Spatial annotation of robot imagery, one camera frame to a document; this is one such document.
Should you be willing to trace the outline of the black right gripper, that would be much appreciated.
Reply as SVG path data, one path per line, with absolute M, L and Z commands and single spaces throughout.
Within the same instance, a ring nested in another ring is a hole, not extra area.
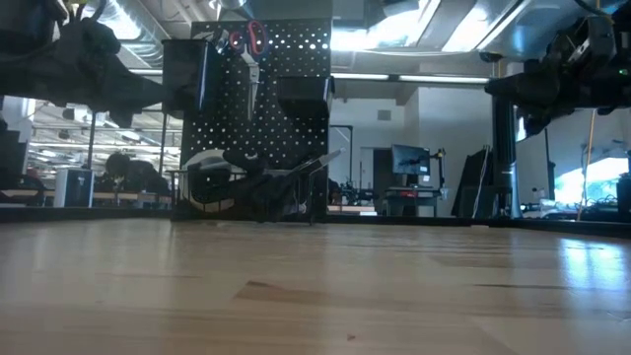
M 558 107 L 536 107 L 550 106 L 554 102 L 571 107 L 613 107 L 605 77 L 616 54 L 610 19 L 588 16 L 559 31 L 548 45 L 545 59 L 555 75 L 520 73 L 492 79 L 484 90 L 491 96 L 520 105 L 517 106 L 518 138 L 527 139 L 562 115 Z

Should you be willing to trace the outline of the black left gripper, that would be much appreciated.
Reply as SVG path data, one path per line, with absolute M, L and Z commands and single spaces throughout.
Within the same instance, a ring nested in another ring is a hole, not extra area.
M 172 96 L 163 84 L 130 74 L 118 57 L 121 44 L 109 27 L 90 19 L 62 27 L 48 49 L 52 68 L 48 100 L 108 109 L 118 127 L 130 128 L 137 107 L 160 104 Z

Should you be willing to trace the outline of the white tape roll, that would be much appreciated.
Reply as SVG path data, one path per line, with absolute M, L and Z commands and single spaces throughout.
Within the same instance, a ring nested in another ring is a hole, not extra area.
M 211 149 L 202 151 L 192 156 L 186 161 L 180 170 L 179 197 L 187 201 L 192 208 L 206 212 L 219 213 L 226 212 L 235 206 L 235 199 L 229 197 L 213 197 L 210 202 L 202 202 L 200 198 L 193 196 L 193 179 L 200 178 L 208 173 L 227 173 L 228 181 L 234 179 L 235 173 L 242 173 L 243 170 L 232 165 L 224 158 L 224 150 Z

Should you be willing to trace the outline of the red handled scissors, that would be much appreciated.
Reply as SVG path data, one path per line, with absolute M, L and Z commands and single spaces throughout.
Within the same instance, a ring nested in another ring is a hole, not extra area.
M 247 119 L 252 120 L 260 83 L 259 61 L 265 56 L 268 47 L 266 27 L 259 21 L 251 20 L 243 30 L 231 32 L 229 45 L 237 53 L 248 69 Z

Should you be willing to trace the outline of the tall black pegboard bin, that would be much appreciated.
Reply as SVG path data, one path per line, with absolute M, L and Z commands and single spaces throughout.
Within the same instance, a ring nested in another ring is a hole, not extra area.
M 165 113 L 180 120 L 196 119 L 211 110 L 216 94 L 219 54 L 206 39 L 163 41 L 163 86 Z

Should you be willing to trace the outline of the black tower column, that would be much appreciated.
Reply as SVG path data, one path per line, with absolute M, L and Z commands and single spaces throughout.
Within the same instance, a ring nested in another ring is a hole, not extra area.
M 521 218 L 515 112 L 512 103 L 506 98 L 492 97 L 492 127 L 495 216 L 500 219 Z

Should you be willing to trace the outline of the white standing panel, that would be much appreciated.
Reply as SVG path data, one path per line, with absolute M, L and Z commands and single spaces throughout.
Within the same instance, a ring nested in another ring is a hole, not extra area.
M 538 203 L 554 194 L 554 164 L 549 158 L 547 131 L 517 143 L 517 177 L 521 204 Z

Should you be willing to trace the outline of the person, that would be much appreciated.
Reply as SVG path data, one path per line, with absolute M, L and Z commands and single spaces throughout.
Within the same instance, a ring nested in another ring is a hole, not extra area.
M 167 180 L 146 161 L 132 160 L 122 153 L 113 153 L 105 162 L 105 172 L 95 178 L 96 192 L 149 192 L 169 195 Z

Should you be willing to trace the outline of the black leaning panel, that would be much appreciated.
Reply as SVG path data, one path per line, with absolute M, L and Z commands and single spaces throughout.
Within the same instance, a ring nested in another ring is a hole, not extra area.
M 493 185 L 493 151 L 491 148 L 468 155 L 458 180 L 451 215 L 457 218 L 484 218 L 490 208 Z

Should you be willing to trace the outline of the computer monitor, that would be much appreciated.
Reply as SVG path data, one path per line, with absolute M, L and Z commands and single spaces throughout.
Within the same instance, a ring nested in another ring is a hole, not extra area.
M 392 172 L 396 175 L 429 176 L 431 154 L 426 148 L 392 145 Z

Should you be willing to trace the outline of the black metal pegboard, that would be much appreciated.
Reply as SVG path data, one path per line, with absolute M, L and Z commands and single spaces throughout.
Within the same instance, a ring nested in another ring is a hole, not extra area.
M 243 30 L 248 21 L 197 23 L 193 39 L 205 31 Z M 288 117 L 277 99 L 281 76 L 328 77 L 331 73 L 332 22 L 328 18 L 262 20 L 268 47 L 259 61 L 255 111 L 247 119 L 248 69 L 228 45 L 214 61 L 216 94 L 211 110 L 196 119 L 182 120 L 180 171 L 192 156 L 211 149 L 257 153 L 266 159 L 268 171 L 291 171 L 308 153 L 331 153 L 328 149 L 329 119 Z M 327 206 L 327 167 L 315 173 L 316 216 Z

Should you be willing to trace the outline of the black work glove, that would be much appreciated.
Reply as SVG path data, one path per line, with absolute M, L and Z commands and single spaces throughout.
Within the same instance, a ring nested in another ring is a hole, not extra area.
M 299 199 L 298 186 L 303 173 L 272 174 L 268 170 L 245 172 L 223 184 L 221 201 L 232 200 L 234 207 L 257 222 L 277 222 L 283 217 L 305 214 L 307 203 Z

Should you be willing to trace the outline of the black stand frame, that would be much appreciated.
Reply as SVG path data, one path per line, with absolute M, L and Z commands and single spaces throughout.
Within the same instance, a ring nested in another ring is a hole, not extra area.
M 93 164 L 95 151 L 132 153 L 157 159 L 162 175 L 171 153 L 168 137 L 179 133 L 177 128 L 172 132 L 171 121 L 167 113 L 152 107 L 133 115 L 130 126 L 115 123 L 106 112 L 91 111 L 88 166 Z

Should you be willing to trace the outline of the black aluminium table frame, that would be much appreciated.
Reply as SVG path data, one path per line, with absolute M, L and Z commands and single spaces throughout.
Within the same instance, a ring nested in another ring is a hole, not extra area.
M 0 224 L 26 222 L 52 222 L 101 219 L 168 219 L 186 221 L 188 218 L 171 210 L 116 209 L 116 208 L 54 208 L 54 207 L 0 207 Z M 393 226 L 472 227 L 524 229 L 571 235 L 599 236 L 631 240 L 631 223 L 571 222 L 542 219 L 491 219 L 383 217 L 354 215 L 323 215 L 320 217 L 290 216 L 289 223 L 360 224 Z

